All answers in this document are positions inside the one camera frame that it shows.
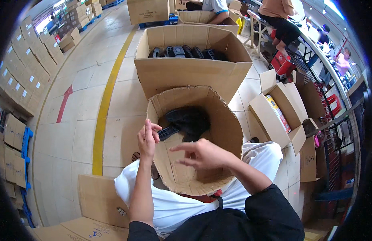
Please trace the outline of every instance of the red stool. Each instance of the red stool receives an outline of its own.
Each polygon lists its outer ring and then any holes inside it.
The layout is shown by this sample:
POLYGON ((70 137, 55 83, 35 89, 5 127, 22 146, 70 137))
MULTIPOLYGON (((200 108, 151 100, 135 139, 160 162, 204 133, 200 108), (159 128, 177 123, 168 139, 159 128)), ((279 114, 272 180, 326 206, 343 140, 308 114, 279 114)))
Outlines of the red stool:
POLYGON ((339 98, 337 97, 336 94, 333 94, 330 97, 328 97, 327 100, 328 100, 329 105, 331 105, 333 102, 336 101, 336 108, 332 110, 333 116, 336 116, 337 113, 341 111, 341 104, 340 104, 339 98))

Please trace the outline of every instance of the window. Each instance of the window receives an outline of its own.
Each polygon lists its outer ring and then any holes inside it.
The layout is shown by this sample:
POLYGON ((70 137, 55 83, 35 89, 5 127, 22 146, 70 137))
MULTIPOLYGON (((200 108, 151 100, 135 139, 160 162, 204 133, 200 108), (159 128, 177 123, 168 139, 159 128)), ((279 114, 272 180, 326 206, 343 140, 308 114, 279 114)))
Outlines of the window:
POLYGON ((324 0, 324 4, 327 5, 330 9, 332 9, 338 16, 340 16, 344 20, 344 16, 337 9, 336 5, 332 2, 332 0, 324 0))
POLYGON ((52 15, 49 15, 47 18, 45 18, 43 21, 41 21, 37 26, 36 26, 36 31, 40 34, 44 28, 49 24, 52 19, 50 18, 52 15))

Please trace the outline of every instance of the open cardboard box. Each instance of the open cardboard box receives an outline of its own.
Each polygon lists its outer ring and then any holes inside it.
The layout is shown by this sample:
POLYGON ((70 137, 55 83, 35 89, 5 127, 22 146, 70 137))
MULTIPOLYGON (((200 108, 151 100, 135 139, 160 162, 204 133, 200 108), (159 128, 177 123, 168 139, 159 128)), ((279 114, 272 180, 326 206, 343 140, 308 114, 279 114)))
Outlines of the open cardboard box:
POLYGON ((230 31, 210 26, 172 25, 146 29, 139 41, 135 66, 149 99, 181 86, 211 86, 229 103, 252 65, 245 47, 230 31), (213 48, 228 61, 192 58, 149 58, 155 47, 188 45, 213 48))
POLYGON ((261 93, 249 102, 251 111, 270 141, 278 143, 281 148, 292 142, 294 153, 297 156, 306 140, 302 126, 304 113, 302 113, 301 104, 297 104, 297 102, 301 102, 301 99, 291 93, 294 86, 286 87, 282 83, 277 84, 275 69, 261 73, 260 83, 261 93), (286 133, 284 126, 265 98, 265 95, 268 94, 274 99, 292 129, 289 134, 286 133))
POLYGON ((238 24, 231 18, 225 19, 221 24, 208 24, 217 15, 210 11, 182 11, 178 12, 178 24, 196 24, 196 25, 208 25, 217 27, 219 29, 226 29, 231 31, 235 36, 238 33, 238 24))
MULTIPOLYGON (((211 127, 201 137, 242 157, 241 125, 226 103, 211 87, 190 86, 164 91, 149 99, 147 118, 152 123, 167 127, 164 115, 184 106, 201 106, 209 117, 211 127)), ((228 184, 233 176, 227 169, 196 170, 192 166, 176 163, 184 152, 170 152, 169 148, 182 143, 183 134, 176 133, 155 148, 154 164, 163 183, 170 191, 192 196, 212 194, 228 184)))

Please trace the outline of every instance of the red box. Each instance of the red box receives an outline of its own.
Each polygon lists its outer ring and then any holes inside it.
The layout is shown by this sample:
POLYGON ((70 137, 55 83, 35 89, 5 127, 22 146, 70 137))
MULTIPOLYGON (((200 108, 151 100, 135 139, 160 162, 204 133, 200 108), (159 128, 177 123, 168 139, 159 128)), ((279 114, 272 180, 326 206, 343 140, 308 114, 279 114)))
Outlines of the red box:
POLYGON ((277 75, 279 75, 281 79, 289 76, 296 68, 296 65, 287 60, 280 51, 278 51, 272 59, 271 65, 276 70, 277 75))

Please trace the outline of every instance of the white shirt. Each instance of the white shirt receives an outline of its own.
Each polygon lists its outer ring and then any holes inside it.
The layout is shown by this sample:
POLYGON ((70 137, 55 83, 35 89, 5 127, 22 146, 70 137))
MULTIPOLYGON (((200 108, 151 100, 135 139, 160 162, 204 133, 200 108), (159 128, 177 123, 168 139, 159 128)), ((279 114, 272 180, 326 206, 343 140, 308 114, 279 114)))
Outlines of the white shirt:
POLYGON ((228 4, 232 0, 203 0, 202 2, 202 10, 203 11, 213 11, 216 14, 221 12, 228 11, 228 4))

